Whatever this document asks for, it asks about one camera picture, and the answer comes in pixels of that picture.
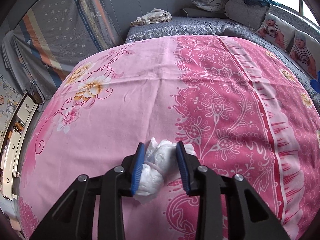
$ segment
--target pillow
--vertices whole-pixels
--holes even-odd
[[[273,45],[286,50],[294,37],[296,28],[286,21],[267,13],[261,27],[256,31],[265,40]]]
[[[275,5],[270,5],[268,12],[285,20],[292,26],[295,26],[298,30],[309,34],[311,37],[320,42],[320,30],[316,28],[314,24],[311,24],[301,16]]]
[[[296,30],[290,57],[297,62],[311,77],[317,79],[320,71],[320,43],[310,35]]]
[[[229,0],[226,3],[225,11],[231,20],[257,30],[268,11],[268,6],[247,5],[243,0]]]
[[[219,18],[229,19],[224,13],[208,12],[199,8],[183,8],[180,9],[180,15],[183,17],[191,18]]]

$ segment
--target striped fabric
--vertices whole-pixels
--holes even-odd
[[[13,39],[24,67],[12,72],[17,79],[26,78],[18,81],[24,84],[21,90],[32,82],[44,100],[78,62],[123,43],[101,0],[39,0],[20,21]]]
[[[268,33],[270,36],[274,36],[274,35],[277,34],[277,32],[280,31],[279,26],[276,25],[276,24],[273,24],[272,26],[269,26],[269,25],[265,24],[265,25],[263,26],[263,28],[266,29],[267,33]]]
[[[296,44],[292,47],[292,51],[295,51],[300,59],[300,61],[306,64],[309,58],[312,56],[310,49],[304,46],[302,49],[298,48]]]

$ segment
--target white cabinet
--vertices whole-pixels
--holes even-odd
[[[4,140],[0,149],[1,153],[5,152],[1,157],[1,169],[3,170],[2,195],[9,200],[12,200],[13,198],[17,199],[17,195],[12,192],[12,186],[17,174],[22,143],[37,107],[38,104],[35,104],[28,95],[24,95],[23,99],[13,112],[10,123],[4,133]],[[18,118],[21,119],[24,124],[16,124],[16,121],[19,120]],[[10,130],[12,131],[12,134],[10,139],[8,139]]]
[[[33,100],[29,96],[26,96],[25,100],[22,102],[22,105],[30,113],[32,108],[35,106],[35,103],[33,102]]]

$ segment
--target baby photo pillow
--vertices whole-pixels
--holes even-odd
[[[317,80],[320,70],[320,43],[310,35],[296,30],[290,57]]]
[[[261,27],[256,33],[273,45],[286,50],[294,37],[296,28],[286,21],[267,13]]]

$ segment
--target pink bedsheet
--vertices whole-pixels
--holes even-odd
[[[320,207],[320,119],[291,71],[239,38],[162,37],[95,54],[59,87],[23,164],[26,237],[79,174],[104,174],[151,137],[192,143],[218,174],[243,174],[291,239]],[[180,180],[145,205],[125,198],[126,238],[192,240],[197,208]]]

